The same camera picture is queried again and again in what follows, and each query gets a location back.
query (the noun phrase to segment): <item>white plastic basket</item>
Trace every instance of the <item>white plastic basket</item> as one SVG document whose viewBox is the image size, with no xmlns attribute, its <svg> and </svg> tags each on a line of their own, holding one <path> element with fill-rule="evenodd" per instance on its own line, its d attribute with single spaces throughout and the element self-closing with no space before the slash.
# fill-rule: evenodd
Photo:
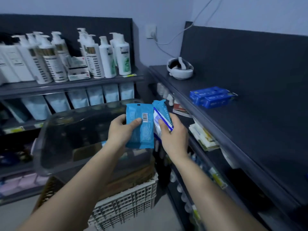
<svg viewBox="0 0 308 231">
<path fill-rule="evenodd" d="M 112 229 L 116 223 L 124 223 L 138 213 L 154 207 L 158 175 L 148 182 L 106 198 L 95 205 L 89 218 L 89 226 L 99 231 Z"/>
</svg>

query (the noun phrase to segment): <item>white wall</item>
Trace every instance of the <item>white wall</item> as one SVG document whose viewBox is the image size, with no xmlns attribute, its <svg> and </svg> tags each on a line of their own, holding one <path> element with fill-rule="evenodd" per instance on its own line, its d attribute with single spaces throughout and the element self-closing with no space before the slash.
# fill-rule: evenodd
<svg viewBox="0 0 308 231">
<path fill-rule="evenodd" d="M 166 64 L 170 58 L 161 52 L 152 39 L 145 38 L 145 24 L 157 25 L 160 42 L 169 41 L 180 32 L 191 16 L 193 0 L 2 0 L 0 13 L 70 15 L 90 17 L 133 18 L 139 28 L 140 61 L 145 65 Z M 172 55 L 179 55 L 183 36 L 162 46 Z"/>
<path fill-rule="evenodd" d="M 191 21 L 209 0 L 194 0 Z M 197 26 L 205 26 L 220 0 L 203 11 Z M 206 26 L 308 35 L 308 0 L 222 0 Z"/>
</svg>

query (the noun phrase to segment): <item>tiled floor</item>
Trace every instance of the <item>tiled floor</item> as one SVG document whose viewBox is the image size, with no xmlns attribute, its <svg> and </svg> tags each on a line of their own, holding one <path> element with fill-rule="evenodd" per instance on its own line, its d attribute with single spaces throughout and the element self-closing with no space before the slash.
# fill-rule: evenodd
<svg viewBox="0 0 308 231">
<path fill-rule="evenodd" d="M 39 196 L 0 206 L 0 230 L 14 231 L 30 214 Z M 137 217 L 116 226 L 114 231 L 180 231 L 181 226 L 167 195 L 163 195 L 155 207 Z"/>
</svg>

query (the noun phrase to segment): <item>forearm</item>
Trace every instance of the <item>forearm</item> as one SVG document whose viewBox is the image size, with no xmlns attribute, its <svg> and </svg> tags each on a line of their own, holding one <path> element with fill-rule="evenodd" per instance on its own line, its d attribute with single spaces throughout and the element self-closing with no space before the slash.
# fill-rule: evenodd
<svg viewBox="0 0 308 231">
<path fill-rule="evenodd" d="M 175 162 L 202 221 L 209 231 L 265 231 L 219 188 L 191 159 Z"/>
<path fill-rule="evenodd" d="M 28 230 L 83 230 L 123 152 L 106 143 L 88 163 L 20 228 Z"/>
</svg>

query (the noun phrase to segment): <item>hand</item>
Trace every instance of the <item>hand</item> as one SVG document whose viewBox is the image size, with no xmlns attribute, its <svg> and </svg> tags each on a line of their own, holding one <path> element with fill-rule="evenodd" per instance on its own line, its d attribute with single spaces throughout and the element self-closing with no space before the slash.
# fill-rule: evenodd
<svg viewBox="0 0 308 231">
<path fill-rule="evenodd" d="M 168 127 L 162 120 L 158 120 L 161 129 L 161 142 L 172 162 L 176 165 L 183 158 L 188 158 L 188 132 L 179 118 L 170 113 L 173 123 L 173 131 L 170 133 Z"/>
<path fill-rule="evenodd" d="M 137 118 L 127 125 L 123 125 L 126 120 L 126 114 L 122 114 L 115 118 L 109 127 L 108 144 L 112 144 L 118 148 L 122 148 L 131 138 L 133 130 L 141 124 L 142 119 Z"/>
</svg>

